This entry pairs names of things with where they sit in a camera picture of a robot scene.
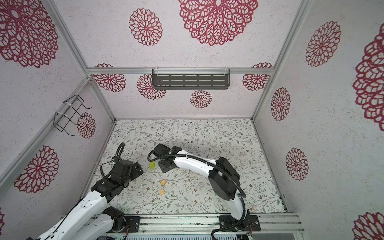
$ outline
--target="red floral pattern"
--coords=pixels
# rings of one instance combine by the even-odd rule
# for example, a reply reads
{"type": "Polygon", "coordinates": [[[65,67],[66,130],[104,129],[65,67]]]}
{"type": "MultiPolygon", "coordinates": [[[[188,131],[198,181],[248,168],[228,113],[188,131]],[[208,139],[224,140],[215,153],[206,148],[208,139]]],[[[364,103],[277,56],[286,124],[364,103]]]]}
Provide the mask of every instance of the red floral pattern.
{"type": "Polygon", "coordinates": [[[152,100],[162,98],[167,92],[166,90],[156,90],[153,88],[152,74],[140,76],[137,80],[137,89],[141,95],[152,100]]]}
{"type": "Polygon", "coordinates": [[[95,119],[89,113],[83,113],[77,121],[77,129],[83,138],[90,138],[95,133],[95,119]]]}
{"type": "Polygon", "coordinates": [[[307,157],[300,149],[292,148],[287,154],[285,164],[289,174],[296,180],[303,180],[308,174],[307,157]]]}
{"type": "Polygon", "coordinates": [[[0,51],[5,60],[23,67],[49,65],[55,58],[58,35],[38,0],[0,1],[0,51]]]}
{"type": "Polygon", "coordinates": [[[146,46],[157,44],[163,35],[163,29],[156,14],[144,8],[139,8],[132,13],[129,28],[133,37],[146,46]]]}
{"type": "Polygon", "coordinates": [[[223,45],[252,21],[257,0],[179,0],[180,16],[191,37],[200,43],[223,45]]]}
{"type": "Polygon", "coordinates": [[[359,215],[353,226],[354,240],[383,240],[384,239],[384,216],[377,212],[375,214],[366,212],[359,215]]]}
{"type": "Polygon", "coordinates": [[[319,27],[308,43],[306,58],[309,65],[317,67],[326,63],[340,42],[340,25],[330,21],[319,27]]]}
{"type": "Polygon", "coordinates": [[[271,113],[276,121],[283,120],[291,107],[290,95],[285,88],[279,88],[273,94],[271,101],[271,113]]]}
{"type": "MultiPolygon", "coordinates": [[[[114,68],[105,63],[100,63],[96,68],[114,68]]],[[[120,92],[125,88],[125,78],[123,74],[94,74],[93,77],[98,85],[110,92],[120,92]]]]}
{"type": "Polygon", "coordinates": [[[204,90],[198,90],[191,95],[191,103],[197,108],[205,108],[212,102],[212,95],[204,90]]]}
{"type": "MultiPolygon", "coordinates": [[[[259,63],[253,66],[253,68],[272,68],[270,63],[259,63]]],[[[243,76],[243,85],[246,89],[251,91],[257,91],[263,89],[269,75],[267,74],[246,74],[243,76]]]]}
{"type": "Polygon", "coordinates": [[[21,192],[36,193],[55,179],[58,168],[59,159],[55,151],[49,146],[43,146],[13,185],[21,192]]]}
{"type": "Polygon", "coordinates": [[[0,236],[1,236],[1,230],[3,229],[3,226],[4,226],[4,214],[2,214],[1,212],[1,208],[0,208],[0,236]]]}
{"type": "Polygon", "coordinates": [[[364,117],[373,119],[384,131],[384,23],[380,33],[364,48],[362,61],[355,69],[355,102],[364,109],[364,117]]]}

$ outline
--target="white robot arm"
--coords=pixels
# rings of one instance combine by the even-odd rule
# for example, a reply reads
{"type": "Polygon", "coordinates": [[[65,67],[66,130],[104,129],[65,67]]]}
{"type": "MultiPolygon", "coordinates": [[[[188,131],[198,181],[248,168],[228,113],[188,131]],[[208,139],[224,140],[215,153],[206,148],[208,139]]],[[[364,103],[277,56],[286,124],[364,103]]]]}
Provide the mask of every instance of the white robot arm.
{"type": "MultiPolygon", "coordinates": [[[[111,172],[104,175],[101,171],[104,178],[91,188],[92,191],[80,200],[65,218],[41,234],[38,240],[95,240],[111,229],[116,232],[124,229],[123,213],[114,207],[109,207],[95,221],[79,231],[93,215],[100,214],[107,203],[127,187],[131,180],[143,174],[141,166],[137,162],[120,159],[123,149],[124,144],[122,143],[118,149],[119,154],[116,153],[115,165],[111,172]]],[[[227,159],[223,157],[218,160],[204,159],[179,147],[170,149],[163,144],[158,144],[149,153],[147,159],[149,161],[160,159],[159,165],[162,172],[180,167],[209,179],[214,192],[226,200],[232,217],[228,222],[233,223],[227,228],[214,230],[213,239],[215,239],[213,236],[215,232],[245,230],[248,227],[247,218],[250,213],[245,209],[243,200],[245,193],[240,188],[240,176],[227,159]],[[156,158],[150,159],[151,154],[154,154],[156,158]]]]}
{"type": "Polygon", "coordinates": [[[159,166],[163,173],[175,167],[180,167],[207,177],[216,195],[226,200],[229,206],[234,224],[228,229],[236,227],[244,230],[247,228],[249,225],[247,218],[250,213],[249,210],[245,209],[243,198],[246,195],[240,188],[240,175],[227,159],[223,157],[218,160],[201,158],[179,147],[174,146],[170,149],[163,144],[158,144],[149,153],[147,160],[152,162],[159,159],[159,166]]]}

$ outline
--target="cable tie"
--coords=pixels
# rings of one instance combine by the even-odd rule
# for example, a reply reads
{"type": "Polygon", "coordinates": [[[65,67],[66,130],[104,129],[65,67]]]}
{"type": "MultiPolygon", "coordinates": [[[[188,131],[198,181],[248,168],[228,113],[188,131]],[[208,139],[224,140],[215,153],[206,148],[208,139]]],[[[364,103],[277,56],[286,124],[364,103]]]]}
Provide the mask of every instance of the cable tie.
{"type": "Polygon", "coordinates": [[[64,115],[64,116],[68,117],[68,115],[64,114],[64,113],[56,113],[56,114],[61,114],[61,115],[64,115]]]}

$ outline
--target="leaf pattern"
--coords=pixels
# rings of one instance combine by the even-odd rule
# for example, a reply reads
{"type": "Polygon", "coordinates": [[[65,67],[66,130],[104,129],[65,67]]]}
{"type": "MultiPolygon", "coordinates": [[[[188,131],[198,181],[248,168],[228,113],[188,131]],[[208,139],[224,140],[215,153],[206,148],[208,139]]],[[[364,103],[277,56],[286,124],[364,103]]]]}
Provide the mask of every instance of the leaf pattern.
{"type": "MultiPolygon", "coordinates": [[[[126,144],[121,158],[139,162],[144,171],[108,204],[126,214],[228,212],[207,178],[181,168],[162,173],[158,164],[150,169],[147,155],[159,143],[211,159],[225,157],[241,176],[251,212],[285,212],[249,119],[118,121],[99,164],[110,161],[121,142],[126,144]]],[[[104,172],[111,167],[105,164],[104,172]]],[[[97,170],[92,185],[100,179],[97,170]]]]}

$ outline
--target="wooden block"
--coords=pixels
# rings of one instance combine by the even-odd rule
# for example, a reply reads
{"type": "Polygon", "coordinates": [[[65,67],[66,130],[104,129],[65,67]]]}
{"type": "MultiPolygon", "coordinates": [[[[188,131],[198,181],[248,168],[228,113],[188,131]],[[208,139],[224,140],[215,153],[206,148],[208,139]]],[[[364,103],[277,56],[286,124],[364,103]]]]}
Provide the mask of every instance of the wooden block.
{"type": "Polygon", "coordinates": [[[160,196],[163,196],[165,193],[166,192],[164,191],[164,189],[160,189],[160,191],[159,191],[160,196]]]}
{"type": "Polygon", "coordinates": [[[167,184],[167,181],[166,181],[165,179],[163,179],[163,180],[161,180],[160,184],[161,184],[162,186],[165,186],[165,185],[167,184]]]}

